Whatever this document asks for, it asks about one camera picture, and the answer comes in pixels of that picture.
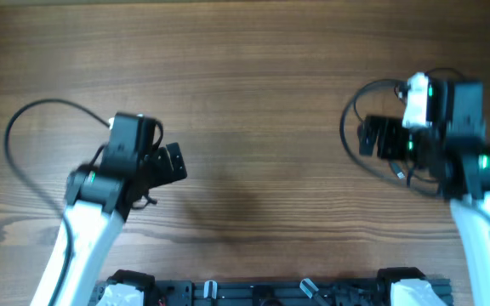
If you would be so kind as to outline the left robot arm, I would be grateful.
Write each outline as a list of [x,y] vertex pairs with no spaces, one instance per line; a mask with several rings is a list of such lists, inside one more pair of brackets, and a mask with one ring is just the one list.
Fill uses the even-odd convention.
[[85,305],[134,203],[155,204],[152,189],[185,179],[176,143],[162,145],[155,118],[118,113],[100,162],[71,172],[62,223],[34,305]]

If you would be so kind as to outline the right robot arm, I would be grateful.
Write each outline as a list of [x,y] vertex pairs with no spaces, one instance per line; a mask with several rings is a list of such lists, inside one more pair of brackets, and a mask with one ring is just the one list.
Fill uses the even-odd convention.
[[473,301],[490,305],[490,144],[485,140],[483,85],[418,73],[405,82],[371,82],[358,94],[381,87],[395,89],[405,111],[401,118],[362,118],[359,153],[429,172],[459,231]]

